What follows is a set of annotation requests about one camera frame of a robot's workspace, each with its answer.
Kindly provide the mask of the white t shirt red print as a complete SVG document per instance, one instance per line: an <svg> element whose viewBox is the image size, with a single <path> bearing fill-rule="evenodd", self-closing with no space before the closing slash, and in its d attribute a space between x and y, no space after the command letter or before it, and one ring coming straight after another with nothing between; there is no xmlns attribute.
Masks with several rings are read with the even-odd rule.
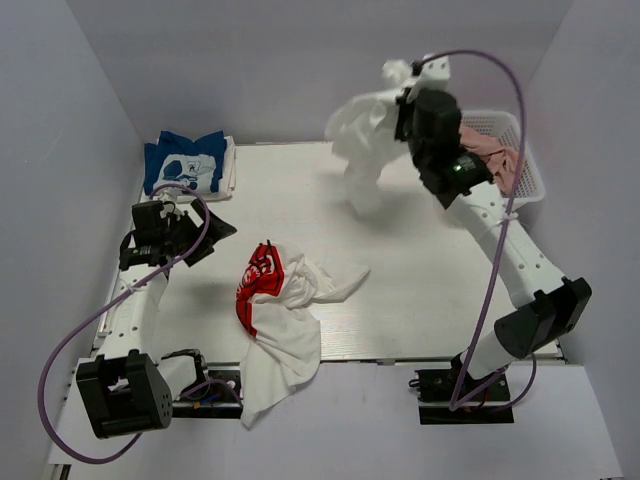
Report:
<svg viewBox="0 0 640 480"><path fill-rule="evenodd" d="M240 362L244 427L251 428L316 375L321 324L309 306L345 301L369 273L369 267L342 259L316 261L294 244L264 240L257 245L235 302L249 336Z"/></svg>

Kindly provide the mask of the white t shirt black lettering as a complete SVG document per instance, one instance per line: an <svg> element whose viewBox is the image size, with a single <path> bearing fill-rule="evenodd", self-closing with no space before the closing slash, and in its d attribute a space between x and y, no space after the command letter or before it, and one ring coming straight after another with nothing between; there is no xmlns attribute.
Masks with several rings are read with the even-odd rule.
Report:
<svg viewBox="0 0 640 480"><path fill-rule="evenodd" d="M332 154L347 162L346 197L357 214L371 215L381 206L378 180L383 168L407 151L395 139L399 107L396 97L412 85L411 67L404 60L388 60L382 67L386 88L352 97L330 116L325 139Z"/></svg>

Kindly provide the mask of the pink t shirt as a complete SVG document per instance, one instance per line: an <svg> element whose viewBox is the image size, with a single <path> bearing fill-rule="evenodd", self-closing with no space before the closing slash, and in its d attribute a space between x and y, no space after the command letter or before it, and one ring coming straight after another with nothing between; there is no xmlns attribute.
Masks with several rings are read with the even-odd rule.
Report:
<svg viewBox="0 0 640 480"><path fill-rule="evenodd" d="M476 130L461 125L459 128L461 145L480 157L493 175L495 183L504 195L510 195L515 178L518 152L502 145L494 137L483 135Z"/></svg>

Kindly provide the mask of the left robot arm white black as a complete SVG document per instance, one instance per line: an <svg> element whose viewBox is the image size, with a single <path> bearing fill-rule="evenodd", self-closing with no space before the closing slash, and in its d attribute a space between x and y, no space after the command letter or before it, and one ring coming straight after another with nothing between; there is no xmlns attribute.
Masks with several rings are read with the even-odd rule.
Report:
<svg viewBox="0 0 640 480"><path fill-rule="evenodd" d="M202 384L208 371L197 349L151 355L158 307L169 273L158 273L179 256L192 266L236 228L194 200L196 224L172 201L132 208L134 228L120 246L118 293L125 300L107 315L108 331L94 360L83 363L76 383L94 434L111 438L167 428L173 404Z"/></svg>

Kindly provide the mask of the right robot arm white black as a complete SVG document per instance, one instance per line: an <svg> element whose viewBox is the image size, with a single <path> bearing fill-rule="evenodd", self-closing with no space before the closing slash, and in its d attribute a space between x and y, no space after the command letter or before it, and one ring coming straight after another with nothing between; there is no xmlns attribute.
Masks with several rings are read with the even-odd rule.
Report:
<svg viewBox="0 0 640 480"><path fill-rule="evenodd" d="M395 138L408 145L420 180L471 234L492 263L469 346L451 362L445 384L455 411L485 392L518 360L533 358L577 325L592 289L569 279L536 246L478 155L461 144L461 110L447 92L427 86L434 54L411 65L412 86L397 98Z"/></svg>

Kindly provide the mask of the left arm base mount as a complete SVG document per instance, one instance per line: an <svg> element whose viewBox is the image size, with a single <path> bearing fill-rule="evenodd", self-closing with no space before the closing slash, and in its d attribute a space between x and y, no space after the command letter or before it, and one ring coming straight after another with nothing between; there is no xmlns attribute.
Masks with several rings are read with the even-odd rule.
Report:
<svg viewBox="0 0 640 480"><path fill-rule="evenodd" d="M173 403L173 417L180 419L239 419L243 412L243 384L237 364L209 364L207 379L213 382Z"/></svg>

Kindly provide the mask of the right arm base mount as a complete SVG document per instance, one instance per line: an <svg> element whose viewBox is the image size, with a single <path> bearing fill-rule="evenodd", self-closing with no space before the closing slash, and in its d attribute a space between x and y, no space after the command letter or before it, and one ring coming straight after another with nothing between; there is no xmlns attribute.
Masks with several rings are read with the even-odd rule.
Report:
<svg viewBox="0 0 640 480"><path fill-rule="evenodd" d="M513 424L511 394L504 372L485 382L465 379L454 396L458 371L449 368L416 370L408 387L417 395L419 421L428 426Z"/></svg>

